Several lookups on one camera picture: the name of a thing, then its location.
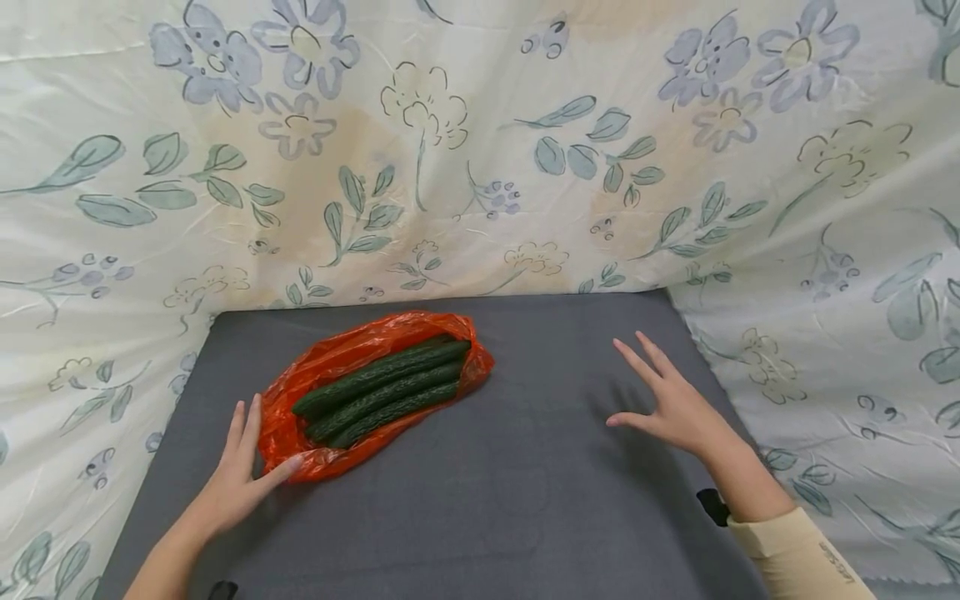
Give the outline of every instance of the cucumber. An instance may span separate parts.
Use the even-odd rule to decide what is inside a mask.
[[[406,375],[426,371],[460,358],[469,348],[468,341],[438,344],[436,338],[431,338],[406,350],[378,358],[366,367],[304,394],[294,404],[292,412],[310,421],[318,420],[346,404],[351,398],[382,388]]]
[[[314,444],[319,444],[332,438],[366,415],[396,400],[406,398],[442,383],[456,381],[460,378],[460,371],[464,367],[464,362],[464,359],[460,358],[427,371],[415,372],[393,383],[388,383],[379,390],[374,390],[365,396],[360,396],[347,405],[340,407],[331,415],[327,415],[307,427],[305,432],[306,437]]]
[[[401,417],[412,415],[428,406],[446,402],[457,395],[458,383],[459,381],[445,383],[408,396],[403,400],[398,400],[393,404],[388,404],[341,431],[328,445],[331,448],[349,448],[378,427],[392,423]]]

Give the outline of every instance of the fabric backdrop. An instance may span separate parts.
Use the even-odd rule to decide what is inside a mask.
[[[6,3],[0,596],[92,597],[222,311],[663,286],[853,566],[958,582],[958,47],[957,0]]]

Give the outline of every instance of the gray surface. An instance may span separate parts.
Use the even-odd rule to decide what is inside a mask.
[[[474,319],[497,361],[486,386],[339,479],[281,488],[207,549],[195,597],[218,579],[256,600],[766,597],[694,496],[712,487],[702,467],[638,432],[604,426],[617,410],[652,406],[611,345],[637,328],[735,420],[661,293],[222,315],[97,597],[123,595],[204,485],[238,398],[266,389],[314,342],[410,308]]]

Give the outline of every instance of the beige sleeve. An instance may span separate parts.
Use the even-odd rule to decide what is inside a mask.
[[[773,600],[876,599],[804,509],[762,523],[728,519]]]

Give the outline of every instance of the plastic bag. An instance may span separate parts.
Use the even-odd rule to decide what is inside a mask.
[[[303,435],[306,421],[290,412],[294,402],[301,396],[377,358],[442,333],[472,342],[467,362],[461,371],[456,397],[388,423],[346,450],[315,448],[306,439]],[[384,317],[318,342],[290,365],[263,394],[263,420],[257,445],[266,462],[264,473],[295,454],[309,451],[290,482],[338,477],[370,459],[408,427],[476,389],[487,379],[491,369],[493,357],[477,341],[473,320],[461,315],[412,310]]]

